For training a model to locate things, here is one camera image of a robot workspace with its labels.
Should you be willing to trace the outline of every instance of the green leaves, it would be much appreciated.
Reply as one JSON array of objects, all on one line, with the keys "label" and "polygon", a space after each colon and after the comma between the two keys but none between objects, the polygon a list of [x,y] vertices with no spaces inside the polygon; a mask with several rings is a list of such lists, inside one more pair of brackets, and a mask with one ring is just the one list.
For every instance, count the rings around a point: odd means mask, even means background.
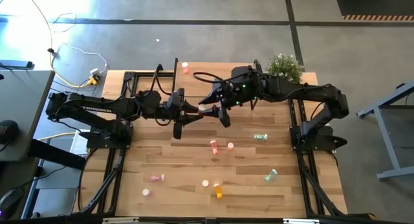
[{"label": "green leaves", "polygon": [[304,71],[303,66],[298,64],[293,55],[286,56],[284,54],[274,56],[270,60],[267,70],[273,76],[287,78],[294,83],[300,83],[300,77]]}]

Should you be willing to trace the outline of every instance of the wooden table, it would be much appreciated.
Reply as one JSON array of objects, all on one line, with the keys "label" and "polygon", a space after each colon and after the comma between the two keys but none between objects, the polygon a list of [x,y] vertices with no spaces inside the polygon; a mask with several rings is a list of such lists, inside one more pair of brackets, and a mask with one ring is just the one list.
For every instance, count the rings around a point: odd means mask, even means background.
[{"label": "wooden table", "polygon": [[[210,92],[212,85],[194,79],[193,72],[208,71],[228,78],[231,69],[240,65],[245,64],[189,63],[190,73],[184,74],[179,63],[175,87],[185,88],[187,101],[196,106],[200,97]],[[124,72],[108,72],[104,97],[119,96]],[[151,80],[141,78],[138,90],[149,89]],[[161,78],[160,81],[164,90],[171,90],[172,78]],[[316,74],[304,73],[302,82],[317,84]],[[315,107],[314,102],[305,102],[308,117]],[[271,104],[259,101],[253,111],[247,103],[243,107],[232,108],[228,114],[232,123],[229,128],[224,128],[218,119],[205,117],[187,125],[182,130],[181,140],[173,139],[172,124],[161,127],[154,120],[140,118],[134,121],[133,142],[126,153],[116,215],[305,217],[298,162],[290,146],[288,128],[291,123],[287,102]],[[254,140],[256,133],[266,133],[268,140]],[[218,143],[218,156],[212,153],[211,140]],[[232,151],[226,149],[228,142],[235,145]],[[87,164],[82,181],[83,205],[102,183],[107,154],[107,150],[98,150]],[[342,212],[347,212],[332,155],[317,151],[315,159],[321,187]],[[265,176],[273,168],[278,175],[266,183]],[[161,174],[166,176],[164,182],[150,181],[152,175]],[[201,184],[205,179],[210,182],[207,188]],[[222,184],[221,200],[215,196],[214,183]],[[144,197],[144,188],[150,189],[152,194]],[[316,207],[314,192],[310,190],[312,205]],[[111,192],[107,196],[107,204],[110,197]]]}]

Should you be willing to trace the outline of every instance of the gray metal stand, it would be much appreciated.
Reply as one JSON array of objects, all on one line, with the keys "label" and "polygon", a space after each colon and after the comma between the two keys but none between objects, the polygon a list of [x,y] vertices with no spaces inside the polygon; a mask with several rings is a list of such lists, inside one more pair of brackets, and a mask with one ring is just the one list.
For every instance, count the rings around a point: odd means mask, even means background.
[{"label": "gray metal stand", "polygon": [[364,118],[374,113],[381,130],[394,169],[377,174],[378,179],[414,174],[414,166],[401,168],[394,147],[414,147],[414,106],[390,105],[397,100],[414,92],[414,82],[401,85],[393,93],[357,112],[358,117]]}]

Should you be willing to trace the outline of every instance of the concrete floor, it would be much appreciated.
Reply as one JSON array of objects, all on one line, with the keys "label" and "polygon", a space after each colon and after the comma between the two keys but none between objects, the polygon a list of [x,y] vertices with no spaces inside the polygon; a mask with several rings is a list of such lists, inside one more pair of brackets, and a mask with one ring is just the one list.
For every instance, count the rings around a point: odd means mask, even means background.
[{"label": "concrete floor", "polygon": [[[96,19],[288,20],[285,0],[36,1],[47,17],[75,12],[78,17]],[[292,0],[292,6],[297,21],[343,21],[335,0]],[[0,14],[27,17],[0,23],[1,57],[31,60],[36,69],[48,69],[49,33],[30,0],[4,0]],[[378,181],[377,172],[391,169],[385,144],[375,118],[359,120],[354,115],[412,80],[412,32],[412,27],[298,27],[306,71],[317,72],[320,84],[331,83],[348,98],[351,114],[332,121],[331,126],[335,135],[348,140],[337,157],[350,213],[371,212],[389,221],[414,220],[414,175]],[[76,25],[54,34],[54,41],[56,48],[65,41],[99,52],[110,69],[154,69],[158,63],[172,69],[175,57],[189,62],[252,62],[257,58],[266,63],[275,54],[294,54],[289,26]],[[64,45],[59,53],[54,66],[74,84],[85,80],[91,69],[103,68],[99,58]],[[56,84],[52,87],[65,90]],[[42,117],[35,137],[66,131],[70,130]],[[414,165],[414,150],[403,154],[404,163]],[[59,196],[71,203],[73,191],[43,191],[36,208],[47,215],[69,213],[71,205],[57,208],[42,202]]]}]

